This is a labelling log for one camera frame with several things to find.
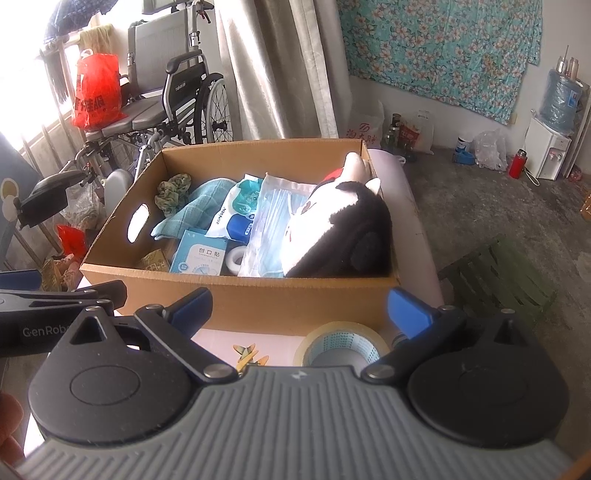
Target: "floral fabric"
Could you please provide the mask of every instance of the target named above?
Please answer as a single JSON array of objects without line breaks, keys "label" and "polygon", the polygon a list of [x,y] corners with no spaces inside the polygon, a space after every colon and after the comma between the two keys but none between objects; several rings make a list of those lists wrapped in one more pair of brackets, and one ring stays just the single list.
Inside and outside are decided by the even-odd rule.
[{"label": "floral fabric", "polygon": [[506,125],[540,62],[542,0],[337,0],[349,73]]}]

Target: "wet wipes package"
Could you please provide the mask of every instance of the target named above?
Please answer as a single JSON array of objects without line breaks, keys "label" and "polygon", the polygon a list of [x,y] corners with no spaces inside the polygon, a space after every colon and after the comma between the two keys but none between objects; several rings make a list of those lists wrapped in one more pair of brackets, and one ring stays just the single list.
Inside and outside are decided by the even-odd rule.
[{"label": "wet wipes package", "polygon": [[250,240],[261,184],[262,179],[244,175],[244,178],[232,187],[221,210],[213,217],[207,236],[228,238],[247,244]]}]

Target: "gray curtain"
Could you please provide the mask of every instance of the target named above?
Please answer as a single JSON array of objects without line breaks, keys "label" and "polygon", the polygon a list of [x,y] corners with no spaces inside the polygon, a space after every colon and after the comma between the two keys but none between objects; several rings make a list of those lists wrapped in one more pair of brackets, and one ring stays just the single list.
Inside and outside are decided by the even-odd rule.
[{"label": "gray curtain", "polygon": [[335,0],[224,0],[216,23],[235,140],[344,136],[352,95]]}]

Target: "cardboard box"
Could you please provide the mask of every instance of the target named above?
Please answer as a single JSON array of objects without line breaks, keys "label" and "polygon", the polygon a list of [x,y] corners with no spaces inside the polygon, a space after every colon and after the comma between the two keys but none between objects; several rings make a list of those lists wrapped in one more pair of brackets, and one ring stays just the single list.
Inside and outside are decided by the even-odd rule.
[{"label": "cardboard box", "polygon": [[[328,322],[358,322],[380,330],[387,320],[387,278],[238,278],[182,275],[134,268],[166,241],[154,241],[152,228],[164,215],[154,204],[158,184],[188,173],[193,187],[206,180],[240,180],[265,173],[300,183],[318,183],[341,168],[348,152],[370,160],[361,140],[272,140],[170,148],[157,155],[127,192],[88,252],[81,271],[91,283],[120,278],[128,289],[122,314],[147,303],[169,305],[200,286],[213,294],[213,315],[206,327],[233,332],[307,335]],[[150,215],[137,239],[128,240],[132,215],[141,205]]]}]

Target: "person's hand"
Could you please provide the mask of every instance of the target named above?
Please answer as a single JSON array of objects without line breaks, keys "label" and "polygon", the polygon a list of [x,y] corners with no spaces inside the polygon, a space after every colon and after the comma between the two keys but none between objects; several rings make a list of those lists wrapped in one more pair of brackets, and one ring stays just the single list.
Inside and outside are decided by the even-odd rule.
[{"label": "person's hand", "polygon": [[14,465],[24,458],[21,446],[12,438],[22,420],[22,408],[16,398],[0,393],[0,460]]}]

